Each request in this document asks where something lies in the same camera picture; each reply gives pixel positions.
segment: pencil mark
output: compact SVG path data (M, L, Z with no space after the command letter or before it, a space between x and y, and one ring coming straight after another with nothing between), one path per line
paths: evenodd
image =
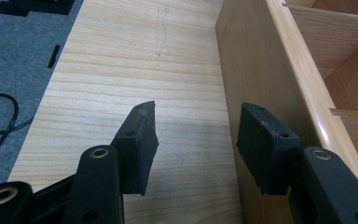
M165 21L167 14L170 12L170 8L163 6L158 1L157 11L157 30L156 30L156 55L161 57L161 54L165 48L165 40L167 39L167 33L165 30Z

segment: wooden shelf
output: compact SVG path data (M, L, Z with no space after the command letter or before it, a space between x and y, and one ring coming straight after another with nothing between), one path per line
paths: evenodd
M241 103L262 105L358 177L358 6L341 2L225 1L216 35L234 147ZM287 198L262 196L234 155L245 222L292 223Z
M358 15L284 6L290 8L323 78L358 50Z

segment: gray carpet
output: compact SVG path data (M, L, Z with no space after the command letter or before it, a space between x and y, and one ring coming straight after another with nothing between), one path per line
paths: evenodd
M56 45L61 53L82 2L75 0L67 16L32 11L27 17L0 14L0 93L18 101L17 125L34 116L53 72L48 68L51 54ZM0 98L0 130L12 113L11 102ZM29 126L11 133L0 147L0 183L7 181L28 130Z

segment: black plastic part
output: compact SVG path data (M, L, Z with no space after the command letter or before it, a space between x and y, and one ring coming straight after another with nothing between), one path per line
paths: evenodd
M74 175L68 176L34 194L35 214L31 223L61 223L74 179Z
M112 146L82 154L62 224L124 223L117 157Z
M24 182L0 184L0 224L29 223L33 213L33 192Z
M339 156L307 147L297 167L317 209L315 223L358 223L358 179Z
M155 103L137 105L132 109L111 143L117 149L124 194L145 195L147 181L157 152Z
M68 15L75 0L8 0L0 2L0 14L26 17L30 11Z
M300 138L267 109L243 104L237 147L262 193L284 195Z
M60 45L56 45L56 47L54 48L52 54L51 54L51 58L50 61L48 62L48 68L53 68L54 64L57 61L57 54L60 51Z

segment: clamp jaw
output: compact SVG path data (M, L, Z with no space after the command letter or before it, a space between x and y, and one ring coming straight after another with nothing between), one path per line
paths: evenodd
M0 224L124 223L123 194L145 195L157 147L155 103L137 105L110 145L83 152L74 175L36 193L0 184Z
M284 195L296 224L358 223L358 179L342 159L300 138L267 109L243 104L237 147L263 194Z

